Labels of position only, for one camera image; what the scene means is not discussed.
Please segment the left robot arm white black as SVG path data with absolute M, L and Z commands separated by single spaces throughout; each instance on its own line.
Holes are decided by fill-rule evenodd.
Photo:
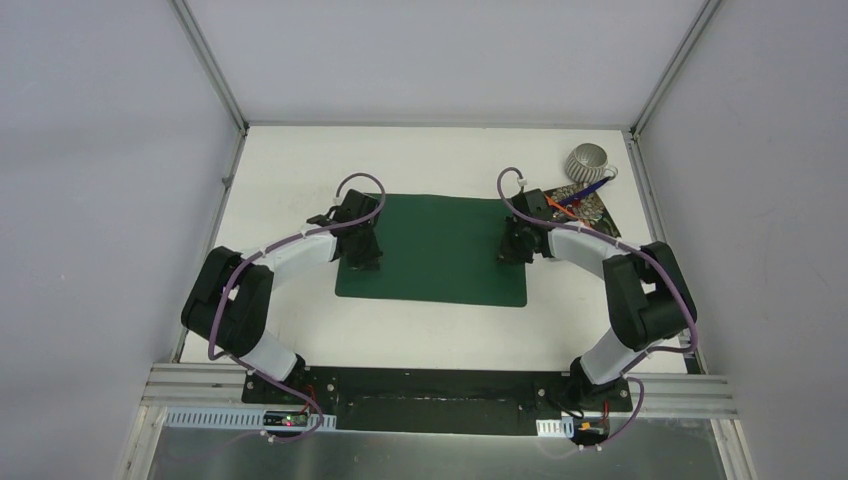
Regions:
M 380 268 L 375 226 L 380 199 L 349 190 L 340 204 L 309 218 L 288 242 L 279 241 L 245 258 L 219 246 L 211 250 L 188 295 L 180 321 L 249 367 L 268 375 L 266 389 L 281 404 L 305 390 L 301 356 L 266 328 L 272 292 L 296 276 L 340 259 L 355 270 Z

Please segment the orange plastic fork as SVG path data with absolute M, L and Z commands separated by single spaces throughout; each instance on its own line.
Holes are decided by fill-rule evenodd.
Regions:
M 565 216 L 566 216 L 566 217 L 568 217 L 568 218 L 571 218 L 571 219 L 577 219 L 577 216 L 576 216 L 576 215 L 575 215 L 572 211 L 570 211 L 568 208 L 566 208 L 566 207 L 564 207 L 564 206 L 560 205 L 559 203 L 557 203 L 557 202 L 556 202 L 554 199 L 552 199 L 551 197 L 549 197 L 549 196 L 545 196 L 545 199 L 546 199 L 546 201 L 547 201 L 547 204 L 548 204 L 551 208 L 554 208 L 554 209 L 558 210 L 559 212 L 561 212 L 563 215 L 565 215 Z

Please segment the green placemat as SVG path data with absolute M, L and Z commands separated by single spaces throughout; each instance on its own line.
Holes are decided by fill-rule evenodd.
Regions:
M 389 194 L 377 222 L 377 270 L 342 260 L 339 297 L 522 308 L 525 266 L 497 261 L 507 209 L 496 199 Z

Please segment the blue plastic knife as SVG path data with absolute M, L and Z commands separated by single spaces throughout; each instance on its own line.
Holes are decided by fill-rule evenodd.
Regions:
M 588 195 L 596 192 L 598 189 L 603 187 L 605 184 L 607 184 L 611 180 L 612 180 L 612 177 L 610 177 L 610 176 L 604 177 L 601 180 L 598 180 L 598 181 L 596 181 L 592 184 L 587 185 L 583 189 L 571 194 L 570 196 L 567 196 L 567 197 L 563 198 L 562 200 L 559 200 L 558 204 L 561 205 L 561 206 L 566 206 L 566 205 L 571 204 L 575 201 L 581 200 L 581 199 L 587 197 Z

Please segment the black floral square plate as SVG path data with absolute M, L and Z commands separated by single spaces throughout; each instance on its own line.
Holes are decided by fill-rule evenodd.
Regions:
M 543 193 L 546 196 L 551 197 L 552 199 L 554 199 L 558 203 L 559 200 L 562 200 L 563 198 L 570 196 L 571 194 L 583 189 L 587 185 L 588 184 L 586 184 L 586 183 L 570 184 L 570 185 L 565 185 L 565 186 L 560 186 L 560 187 L 544 190 Z M 577 216 L 577 219 L 568 218 L 565 215 L 563 215 L 561 212 L 559 212 L 558 210 L 551 208 L 549 206 L 549 208 L 552 212 L 552 218 L 553 218 L 554 222 L 559 222 L 559 223 L 581 222 L 582 224 L 585 224 L 586 226 L 591 227 L 592 229 L 599 231 L 601 233 L 604 233 L 608 236 L 611 236 L 611 237 L 614 237 L 614 238 L 620 238 L 621 237 L 621 233 L 620 233 L 620 230 L 618 229 L 618 226 L 614 222 L 612 216 L 608 212 L 605 204 L 603 203 L 602 199 L 600 198 L 600 196 L 598 195 L 597 192 L 594 192 L 594 193 L 588 195 L 587 197 L 585 197 L 581 200 L 575 201 L 571 204 L 568 204 L 564 207 L 566 207 L 570 211 L 572 211 Z

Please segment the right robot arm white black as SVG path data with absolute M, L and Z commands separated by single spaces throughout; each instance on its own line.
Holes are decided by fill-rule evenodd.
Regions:
M 566 261 L 604 284 L 610 327 L 572 363 L 567 393 L 576 407 L 595 408 L 608 384 L 696 324 L 691 294 L 667 244 L 634 247 L 580 223 L 557 222 L 540 190 L 520 191 L 505 204 L 512 214 L 500 262 L 530 264 L 536 256 Z

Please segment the grey ribbed mug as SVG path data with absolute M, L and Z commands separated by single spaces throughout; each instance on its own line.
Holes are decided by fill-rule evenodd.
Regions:
M 618 169 L 609 163 L 607 152 L 602 147 L 583 143 L 568 154 L 565 173 L 575 183 L 593 184 L 616 178 Z

